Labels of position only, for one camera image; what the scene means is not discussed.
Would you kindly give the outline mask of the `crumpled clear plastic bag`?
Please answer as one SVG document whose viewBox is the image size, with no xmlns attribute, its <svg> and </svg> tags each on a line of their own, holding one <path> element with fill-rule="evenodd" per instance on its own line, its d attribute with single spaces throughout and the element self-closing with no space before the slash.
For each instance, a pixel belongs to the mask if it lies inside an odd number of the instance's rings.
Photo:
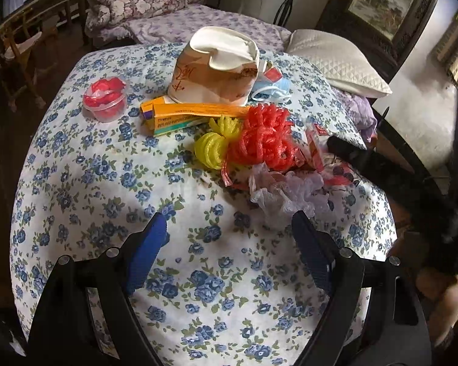
<svg viewBox="0 0 458 366">
<path fill-rule="evenodd" d="M 265 225 L 283 231 L 296 212 L 312 218 L 330 212 L 322 176 L 316 172 L 271 171 L 265 163 L 252 167 L 248 180 L 251 202 L 262 210 Z"/>
</svg>

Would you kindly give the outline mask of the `orange purple green box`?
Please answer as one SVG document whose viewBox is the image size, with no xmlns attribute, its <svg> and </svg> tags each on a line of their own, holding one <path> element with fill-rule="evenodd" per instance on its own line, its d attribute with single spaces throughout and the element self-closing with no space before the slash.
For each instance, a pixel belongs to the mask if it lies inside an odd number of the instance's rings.
<svg viewBox="0 0 458 366">
<path fill-rule="evenodd" d="M 179 115 L 168 117 L 152 117 L 144 120 L 144 125 L 150 135 L 165 135 L 173 131 L 196 127 L 208 123 L 208 117 L 198 117 L 193 115 Z"/>
</svg>

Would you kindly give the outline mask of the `purple floral bed sheet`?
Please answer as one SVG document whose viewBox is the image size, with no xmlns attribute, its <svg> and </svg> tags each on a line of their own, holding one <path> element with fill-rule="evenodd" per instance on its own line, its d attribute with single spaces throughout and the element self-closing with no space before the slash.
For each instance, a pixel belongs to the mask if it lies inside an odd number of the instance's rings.
<svg viewBox="0 0 458 366">
<path fill-rule="evenodd" d="M 136 44 L 155 45 L 161 43 L 188 42 L 202 27 L 224 27 L 250 37 L 263 50 L 285 50 L 291 31 L 284 27 L 264 22 L 239 13 L 191 4 L 187 8 L 151 18 L 130 19 L 113 28 L 93 32 L 93 43 L 97 47 L 122 39 Z"/>
</svg>

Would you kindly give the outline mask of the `blue face mask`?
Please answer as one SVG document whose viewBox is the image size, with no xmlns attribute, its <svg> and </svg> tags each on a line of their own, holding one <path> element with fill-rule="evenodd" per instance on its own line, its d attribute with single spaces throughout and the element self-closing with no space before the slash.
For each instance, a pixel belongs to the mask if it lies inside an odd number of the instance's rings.
<svg viewBox="0 0 458 366">
<path fill-rule="evenodd" d="M 262 59 L 250 98 L 255 102 L 287 103 L 291 98 L 290 85 L 291 81 L 271 61 Z"/>
</svg>

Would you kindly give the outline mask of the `lilac crumpled blanket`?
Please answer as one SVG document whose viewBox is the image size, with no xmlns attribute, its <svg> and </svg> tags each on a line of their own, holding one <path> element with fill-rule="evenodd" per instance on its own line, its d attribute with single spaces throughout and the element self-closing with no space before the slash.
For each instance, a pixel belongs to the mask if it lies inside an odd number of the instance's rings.
<svg viewBox="0 0 458 366">
<path fill-rule="evenodd" d="M 332 87 L 337 100 L 343 105 L 347 115 L 351 118 L 357 131 L 366 143 L 376 135 L 377 119 L 372 112 L 371 105 L 366 98 Z"/>
</svg>

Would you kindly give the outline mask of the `white paper cup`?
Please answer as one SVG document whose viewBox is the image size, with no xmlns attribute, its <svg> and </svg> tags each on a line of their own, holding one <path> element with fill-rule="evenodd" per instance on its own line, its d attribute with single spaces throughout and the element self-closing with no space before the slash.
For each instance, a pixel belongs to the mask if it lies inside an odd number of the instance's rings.
<svg viewBox="0 0 458 366">
<path fill-rule="evenodd" d="M 260 50 L 250 37 L 202 27 L 176 61 L 167 94 L 175 102 L 243 106 L 259 74 Z"/>
</svg>

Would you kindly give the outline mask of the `wooden chair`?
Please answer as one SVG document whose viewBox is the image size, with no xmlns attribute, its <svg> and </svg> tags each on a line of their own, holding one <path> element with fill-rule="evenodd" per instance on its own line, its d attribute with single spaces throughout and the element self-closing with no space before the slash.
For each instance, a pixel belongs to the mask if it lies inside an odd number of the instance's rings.
<svg viewBox="0 0 458 366">
<path fill-rule="evenodd" d="M 49 19 L 59 17 L 68 25 L 72 16 L 79 15 L 81 28 L 85 27 L 86 0 L 28 0 L 23 6 L 9 14 L 0 24 L 0 95 L 6 99 L 9 109 L 17 111 L 15 101 L 27 91 L 38 107 L 45 106 L 39 95 L 37 78 L 53 70 L 58 60 L 50 66 L 37 67 L 37 50 L 47 40 L 58 40 L 57 24 L 44 25 Z"/>
</svg>

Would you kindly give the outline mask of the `white quilted pillow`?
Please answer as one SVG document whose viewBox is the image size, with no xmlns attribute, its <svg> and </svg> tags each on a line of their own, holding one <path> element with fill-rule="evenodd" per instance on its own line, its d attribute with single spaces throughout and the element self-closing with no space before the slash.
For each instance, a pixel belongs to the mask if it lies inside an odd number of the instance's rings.
<svg viewBox="0 0 458 366">
<path fill-rule="evenodd" d="M 314 64 L 334 88 L 364 98 L 392 94 L 389 84 L 349 40 L 320 30 L 295 30 L 286 53 Z"/>
</svg>

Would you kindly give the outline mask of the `folded floral pink comforter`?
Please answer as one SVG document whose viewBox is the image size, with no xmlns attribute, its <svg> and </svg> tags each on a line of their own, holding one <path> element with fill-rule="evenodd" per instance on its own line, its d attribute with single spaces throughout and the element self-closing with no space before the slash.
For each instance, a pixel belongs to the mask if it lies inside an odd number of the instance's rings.
<svg viewBox="0 0 458 366">
<path fill-rule="evenodd" d="M 86 33 L 93 36 L 131 19 L 174 13 L 205 0 L 87 0 Z"/>
</svg>

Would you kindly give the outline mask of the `framed landscape painting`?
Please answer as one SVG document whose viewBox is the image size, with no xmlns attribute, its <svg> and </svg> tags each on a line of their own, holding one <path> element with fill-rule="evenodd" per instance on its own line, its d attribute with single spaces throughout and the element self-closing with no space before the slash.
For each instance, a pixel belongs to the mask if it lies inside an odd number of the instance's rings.
<svg viewBox="0 0 458 366">
<path fill-rule="evenodd" d="M 437 0 L 328 0 L 316 28 L 354 43 L 386 82 L 414 49 Z"/>
</svg>

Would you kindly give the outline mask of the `orange medicine box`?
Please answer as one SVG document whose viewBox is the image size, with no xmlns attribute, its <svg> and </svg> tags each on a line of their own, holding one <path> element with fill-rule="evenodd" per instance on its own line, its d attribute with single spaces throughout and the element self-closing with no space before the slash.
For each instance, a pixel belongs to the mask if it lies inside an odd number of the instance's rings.
<svg viewBox="0 0 458 366">
<path fill-rule="evenodd" d="M 140 112 L 145 119 L 190 115 L 197 117 L 244 117 L 249 107 L 239 107 L 220 103 L 181 103 L 168 96 L 162 96 L 140 104 Z"/>
</svg>

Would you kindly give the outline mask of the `clear cup with red wrapper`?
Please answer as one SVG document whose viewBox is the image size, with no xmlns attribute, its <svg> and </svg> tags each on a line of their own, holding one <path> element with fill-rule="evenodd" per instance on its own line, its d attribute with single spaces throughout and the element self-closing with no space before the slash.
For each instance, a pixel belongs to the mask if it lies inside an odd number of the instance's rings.
<svg viewBox="0 0 458 366">
<path fill-rule="evenodd" d="M 101 78 L 91 84 L 84 93 L 83 107 L 97 121 L 115 121 L 125 112 L 126 90 L 126 82 L 118 77 Z"/>
</svg>

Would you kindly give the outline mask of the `red candy wrapper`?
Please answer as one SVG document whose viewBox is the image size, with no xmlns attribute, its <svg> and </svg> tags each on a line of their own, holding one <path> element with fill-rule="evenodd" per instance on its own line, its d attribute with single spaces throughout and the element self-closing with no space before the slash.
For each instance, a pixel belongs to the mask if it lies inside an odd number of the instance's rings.
<svg viewBox="0 0 458 366">
<path fill-rule="evenodd" d="M 302 153 L 307 164 L 322 177 L 328 186 L 351 186 L 354 180 L 353 171 L 348 163 L 328 150 L 328 132 L 320 125 L 311 123 L 304 131 L 307 145 Z"/>
</svg>

